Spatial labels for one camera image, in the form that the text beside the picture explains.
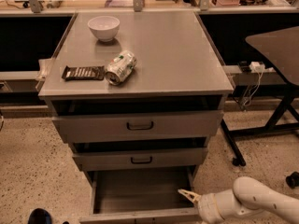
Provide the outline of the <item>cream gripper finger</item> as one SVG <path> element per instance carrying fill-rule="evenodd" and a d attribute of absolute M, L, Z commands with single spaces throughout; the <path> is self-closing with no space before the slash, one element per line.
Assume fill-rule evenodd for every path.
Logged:
<path fill-rule="evenodd" d="M 200 201 L 200 195 L 193 191 L 189 191 L 186 189 L 179 189 L 178 193 L 183 195 L 185 198 L 187 198 L 192 203 L 198 203 Z"/>

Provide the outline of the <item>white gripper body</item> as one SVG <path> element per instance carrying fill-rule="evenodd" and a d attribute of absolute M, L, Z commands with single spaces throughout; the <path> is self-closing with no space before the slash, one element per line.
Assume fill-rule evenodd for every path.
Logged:
<path fill-rule="evenodd" d="M 228 217 L 234 217 L 240 210 L 240 202 L 231 189 L 218 193 L 204 194 L 198 204 L 200 218 L 207 224 L 222 223 Z"/>

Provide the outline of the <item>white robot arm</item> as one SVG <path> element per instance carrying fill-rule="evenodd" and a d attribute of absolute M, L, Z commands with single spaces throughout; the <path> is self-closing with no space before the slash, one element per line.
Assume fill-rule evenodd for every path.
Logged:
<path fill-rule="evenodd" d="M 186 189 L 179 189 L 178 193 L 197 205 L 199 217 L 207 224 L 265 213 L 272 213 L 290 224 L 299 224 L 298 199 L 276 192 L 248 176 L 237 178 L 230 189 L 217 193 L 199 195 Z"/>

